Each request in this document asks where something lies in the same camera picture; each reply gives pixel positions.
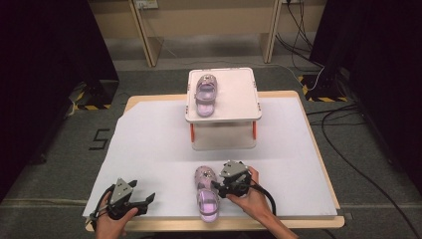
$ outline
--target clear plastic shoe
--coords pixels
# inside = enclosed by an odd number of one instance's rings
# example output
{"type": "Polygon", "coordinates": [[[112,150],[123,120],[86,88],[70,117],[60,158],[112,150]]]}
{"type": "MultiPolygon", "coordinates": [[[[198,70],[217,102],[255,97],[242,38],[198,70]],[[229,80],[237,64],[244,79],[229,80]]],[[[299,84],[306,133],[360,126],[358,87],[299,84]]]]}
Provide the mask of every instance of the clear plastic shoe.
{"type": "Polygon", "coordinates": [[[211,74],[202,76],[196,85],[195,93],[196,111],[201,117],[207,118],[214,113],[216,97],[217,79],[211,74]]]}
{"type": "Polygon", "coordinates": [[[218,190],[211,181],[217,181],[217,177],[210,167],[200,166],[196,169],[196,199],[204,222],[213,222],[218,218],[218,190]]]}

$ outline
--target wall outlet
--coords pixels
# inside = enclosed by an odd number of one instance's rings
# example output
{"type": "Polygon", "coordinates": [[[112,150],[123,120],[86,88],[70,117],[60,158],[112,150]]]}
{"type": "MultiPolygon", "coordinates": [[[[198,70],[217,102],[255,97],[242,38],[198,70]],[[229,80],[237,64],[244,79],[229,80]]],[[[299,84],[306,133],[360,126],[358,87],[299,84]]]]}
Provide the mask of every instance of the wall outlet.
{"type": "MultiPolygon", "coordinates": [[[[304,3],[305,0],[291,0],[291,4],[298,4],[298,3],[304,3]]],[[[287,0],[282,0],[283,4],[288,4],[287,0]]]]}
{"type": "Polygon", "coordinates": [[[134,0],[137,9],[158,9],[157,0],[134,0]]]}

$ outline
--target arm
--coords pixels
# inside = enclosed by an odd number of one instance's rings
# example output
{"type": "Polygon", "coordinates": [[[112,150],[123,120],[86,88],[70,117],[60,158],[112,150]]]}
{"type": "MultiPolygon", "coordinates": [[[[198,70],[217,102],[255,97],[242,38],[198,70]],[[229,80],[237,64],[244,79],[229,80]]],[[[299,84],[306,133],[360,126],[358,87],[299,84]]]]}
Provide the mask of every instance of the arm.
{"type": "MultiPolygon", "coordinates": [[[[102,201],[101,208],[106,206],[106,199],[109,197],[111,192],[105,195],[102,201]]],[[[124,226],[126,223],[136,214],[137,208],[130,209],[122,218],[119,220],[113,220],[108,217],[106,210],[100,212],[100,217],[97,222],[97,239],[117,239],[120,235],[125,236],[124,226]]]]}
{"type": "MultiPolygon", "coordinates": [[[[251,166],[249,167],[249,170],[252,173],[253,181],[251,183],[259,183],[258,171],[251,166]]],[[[250,188],[245,197],[227,195],[227,198],[241,207],[250,217],[265,226],[276,238],[299,238],[293,231],[286,227],[277,216],[273,215],[265,195],[259,191],[250,188]]]]}

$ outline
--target table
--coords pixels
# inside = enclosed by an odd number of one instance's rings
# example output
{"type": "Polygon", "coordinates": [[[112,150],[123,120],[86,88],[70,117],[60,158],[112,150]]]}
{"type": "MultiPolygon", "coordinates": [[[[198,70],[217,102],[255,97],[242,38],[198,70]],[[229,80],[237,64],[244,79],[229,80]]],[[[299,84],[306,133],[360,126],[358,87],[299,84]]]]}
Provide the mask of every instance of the table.
{"type": "MultiPolygon", "coordinates": [[[[259,92],[260,98],[282,98],[291,97],[295,92],[259,92]]],[[[132,109],[139,102],[156,102],[156,101],[176,101],[185,100],[186,95],[163,95],[163,96],[138,96],[132,97],[127,102],[125,113],[132,109]]],[[[323,161],[317,150],[317,144],[314,136],[311,135],[312,141],[316,147],[319,163],[326,183],[329,188],[330,196],[337,211],[340,209],[332,185],[329,181],[323,161]]],[[[320,219],[295,219],[295,218],[281,218],[283,223],[289,228],[339,228],[344,225],[344,217],[341,215],[320,218],[320,219]]],[[[127,231],[143,231],[143,232],[159,232],[159,231],[230,231],[230,230],[263,230],[265,229],[257,221],[248,217],[220,217],[213,223],[204,223],[198,217],[160,217],[147,218],[136,217],[129,221],[125,228],[127,231]]]]}

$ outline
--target white paper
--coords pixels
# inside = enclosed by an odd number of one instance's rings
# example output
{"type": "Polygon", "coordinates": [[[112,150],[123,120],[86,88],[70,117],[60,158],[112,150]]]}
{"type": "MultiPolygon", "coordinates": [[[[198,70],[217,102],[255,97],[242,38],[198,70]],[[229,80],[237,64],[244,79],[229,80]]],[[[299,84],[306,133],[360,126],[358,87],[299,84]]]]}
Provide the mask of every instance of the white paper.
{"type": "MultiPolygon", "coordinates": [[[[121,177],[126,182],[138,180],[130,201],[156,193],[143,217],[199,216],[196,168],[208,165],[218,174],[229,159],[260,172],[260,184],[276,200],[278,215],[336,215],[300,100],[260,101],[263,116],[257,121],[256,147],[208,151],[192,149],[184,101],[138,103],[117,122],[83,215],[89,216],[104,191],[121,177]]],[[[247,215],[228,199],[220,199],[220,216],[247,215]]]]}

